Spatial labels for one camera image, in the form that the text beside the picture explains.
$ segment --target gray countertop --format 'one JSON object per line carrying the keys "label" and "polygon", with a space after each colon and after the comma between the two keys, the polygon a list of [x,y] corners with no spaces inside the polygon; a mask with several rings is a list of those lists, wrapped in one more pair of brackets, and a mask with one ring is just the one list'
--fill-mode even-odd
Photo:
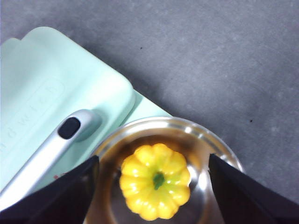
{"label": "gray countertop", "polygon": [[50,26],[299,203],[299,1],[9,0],[1,42]]}

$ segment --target stainless steel bowl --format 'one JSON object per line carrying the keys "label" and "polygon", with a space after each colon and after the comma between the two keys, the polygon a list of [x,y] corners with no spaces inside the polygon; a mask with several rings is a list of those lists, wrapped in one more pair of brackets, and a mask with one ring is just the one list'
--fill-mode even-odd
{"label": "stainless steel bowl", "polygon": [[214,133],[181,118],[154,117],[134,121],[117,129],[94,151],[100,157],[97,189],[87,213],[88,224],[149,223],[126,206],[119,178],[122,161],[145,144],[164,143],[182,153],[192,176],[191,196],[169,220],[156,219],[151,224],[221,224],[224,223],[215,200],[208,173],[210,153],[243,171],[232,150]]}

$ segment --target silver handle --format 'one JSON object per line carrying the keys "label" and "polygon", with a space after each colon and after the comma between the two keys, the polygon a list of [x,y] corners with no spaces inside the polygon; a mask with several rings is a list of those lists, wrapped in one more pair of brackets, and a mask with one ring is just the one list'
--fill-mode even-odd
{"label": "silver handle", "polygon": [[26,196],[73,142],[90,136],[100,123],[99,115],[91,110],[65,118],[1,191],[0,211]]}

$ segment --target yellow pumpkin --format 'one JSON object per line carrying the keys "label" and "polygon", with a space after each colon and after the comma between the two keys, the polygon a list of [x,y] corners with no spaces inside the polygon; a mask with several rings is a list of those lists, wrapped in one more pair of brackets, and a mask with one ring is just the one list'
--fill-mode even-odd
{"label": "yellow pumpkin", "polygon": [[189,200],[189,183],[184,156],[162,143],[138,147],[121,165],[126,204],[148,221],[173,217]]}

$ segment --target pumpkin stem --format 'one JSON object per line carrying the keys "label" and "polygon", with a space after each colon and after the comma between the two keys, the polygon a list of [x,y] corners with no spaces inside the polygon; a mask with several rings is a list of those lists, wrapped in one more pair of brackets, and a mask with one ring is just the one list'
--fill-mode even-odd
{"label": "pumpkin stem", "polygon": [[164,175],[161,173],[156,173],[153,178],[155,190],[158,190],[158,188],[164,183],[164,181]]}

